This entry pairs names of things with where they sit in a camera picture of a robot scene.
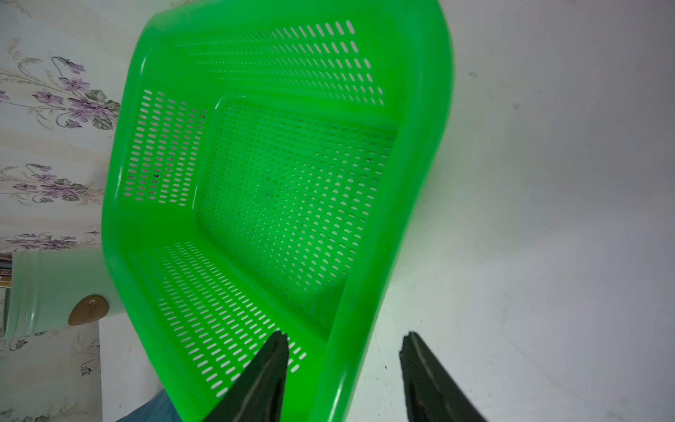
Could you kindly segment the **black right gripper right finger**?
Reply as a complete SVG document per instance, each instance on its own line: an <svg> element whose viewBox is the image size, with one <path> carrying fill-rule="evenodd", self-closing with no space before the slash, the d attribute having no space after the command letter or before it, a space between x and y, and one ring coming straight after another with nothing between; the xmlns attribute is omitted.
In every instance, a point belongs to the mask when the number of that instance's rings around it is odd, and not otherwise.
<svg viewBox="0 0 675 422"><path fill-rule="evenodd" d="M404 337L399 358L409 421L487 421L419 334Z"/></svg>

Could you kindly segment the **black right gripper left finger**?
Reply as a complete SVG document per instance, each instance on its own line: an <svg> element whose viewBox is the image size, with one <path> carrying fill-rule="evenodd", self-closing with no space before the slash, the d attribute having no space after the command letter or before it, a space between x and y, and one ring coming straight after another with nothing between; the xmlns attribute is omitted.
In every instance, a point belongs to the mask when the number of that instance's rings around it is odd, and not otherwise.
<svg viewBox="0 0 675 422"><path fill-rule="evenodd" d="M274 332L205 421L280 421L288 360L288 336Z"/></svg>

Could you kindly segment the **light blue baseball cap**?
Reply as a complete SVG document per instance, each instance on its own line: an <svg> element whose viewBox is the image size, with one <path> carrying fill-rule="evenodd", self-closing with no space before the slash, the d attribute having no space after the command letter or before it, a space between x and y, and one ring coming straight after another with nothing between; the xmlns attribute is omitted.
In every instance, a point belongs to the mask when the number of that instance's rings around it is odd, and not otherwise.
<svg viewBox="0 0 675 422"><path fill-rule="evenodd" d="M153 399L120 418L118 422L181 422L181 418L165 390Z"/></svg>

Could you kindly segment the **mint green pencil cup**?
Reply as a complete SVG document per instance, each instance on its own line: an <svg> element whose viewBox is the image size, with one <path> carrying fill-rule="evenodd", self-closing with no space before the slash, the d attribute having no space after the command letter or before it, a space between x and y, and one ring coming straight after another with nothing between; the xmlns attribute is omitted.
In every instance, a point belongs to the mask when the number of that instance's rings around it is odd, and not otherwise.
<svg viewBox="0 0 675 422"><path fill-rule="evenodd" d="M123 313L100 248L12 253L4 337L15 339Z"/></svg>

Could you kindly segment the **green plastic basket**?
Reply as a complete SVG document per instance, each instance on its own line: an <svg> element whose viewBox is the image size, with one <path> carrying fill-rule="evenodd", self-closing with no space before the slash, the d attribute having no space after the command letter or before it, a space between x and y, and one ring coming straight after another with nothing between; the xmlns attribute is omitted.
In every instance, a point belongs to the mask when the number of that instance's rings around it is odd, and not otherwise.
<svg viewBox="0 0 675 422"><path fill-rule="evenodd" d="M436 1L199 1L144 26L102 243L182 420L274 332L281 418L346 417L453 81Z"/></svg>

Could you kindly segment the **bundle of coloured pencils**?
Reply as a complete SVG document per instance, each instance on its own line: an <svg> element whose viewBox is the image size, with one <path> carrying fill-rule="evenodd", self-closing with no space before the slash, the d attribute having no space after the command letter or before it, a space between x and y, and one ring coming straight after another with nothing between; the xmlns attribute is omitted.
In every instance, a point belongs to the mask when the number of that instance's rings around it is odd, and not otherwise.
<svg viewBox="0 0 675 422"><path fill-rule="evenodd" d="M12 254L2 253L0 255L0 287L10 288L12 286Z"/></svg>

